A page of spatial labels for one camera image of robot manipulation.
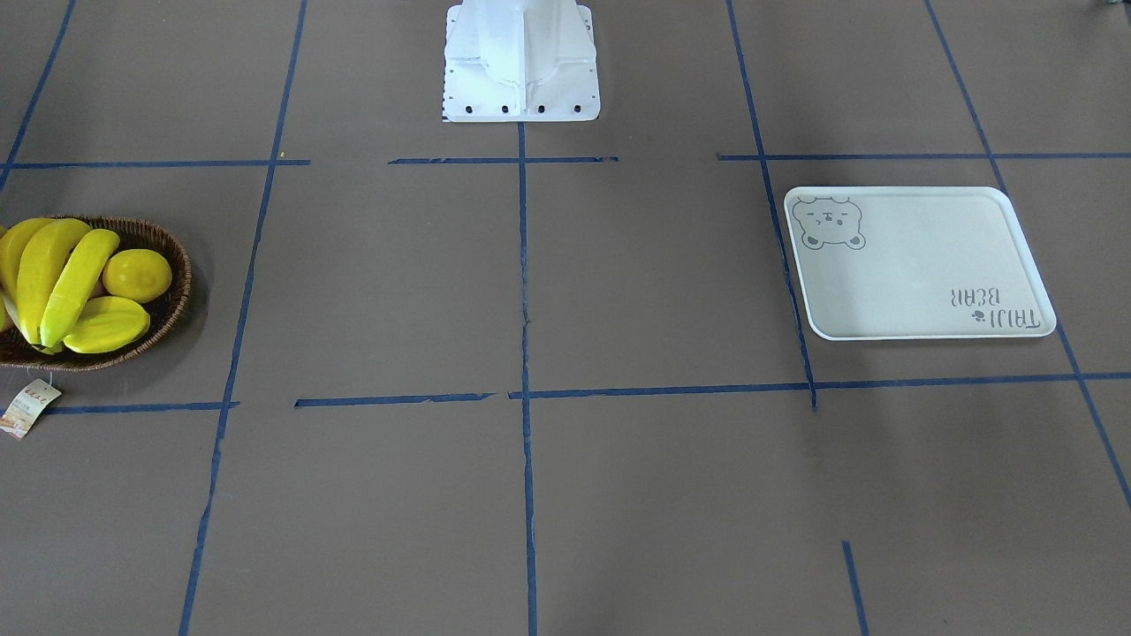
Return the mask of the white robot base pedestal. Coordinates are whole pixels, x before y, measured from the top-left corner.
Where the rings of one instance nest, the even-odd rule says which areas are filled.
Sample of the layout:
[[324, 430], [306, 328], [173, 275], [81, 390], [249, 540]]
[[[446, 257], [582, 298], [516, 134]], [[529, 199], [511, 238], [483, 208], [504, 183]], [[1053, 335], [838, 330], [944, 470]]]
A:
[[576, 1], [463, 1], [444, 16], [442, 119], [587, 122], [601, 113], [592, 10]]

